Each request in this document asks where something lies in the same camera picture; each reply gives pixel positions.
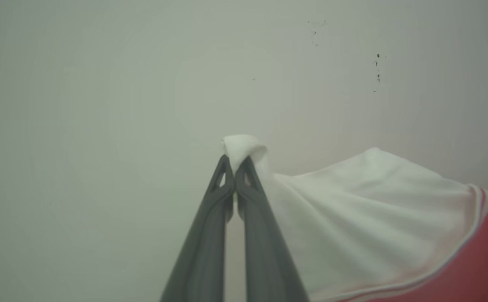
white fabric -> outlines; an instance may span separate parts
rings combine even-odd
[[[253,136],[227,136],[223,147],[233,171],[251,156],[311,300],[416,286],[482,220],[480,189],[378,148],[286,176],[270,172],[267,149]]]

white cloth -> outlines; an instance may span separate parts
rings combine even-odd
[[[233,171],[251,156],[313,301],[421,284],[484,215],[479,188],[378,148],[286,176],[270,172],[267,149],[253,136],[227,136],[223,147]]]

red and white garment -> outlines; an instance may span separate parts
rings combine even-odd
[[[253,136],[223,139],[255,164],[314,302],[488,302],[488,191],[373,148],[286,176]]]

red fabric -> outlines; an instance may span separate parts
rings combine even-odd
[[[488,302],[488,214],[474,238],[437,277],[407,294],[373,302]]]

plain background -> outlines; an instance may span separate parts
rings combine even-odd
[[[0,302],[158,300],[230,134],[488,189],[488,0],[0,0]]]

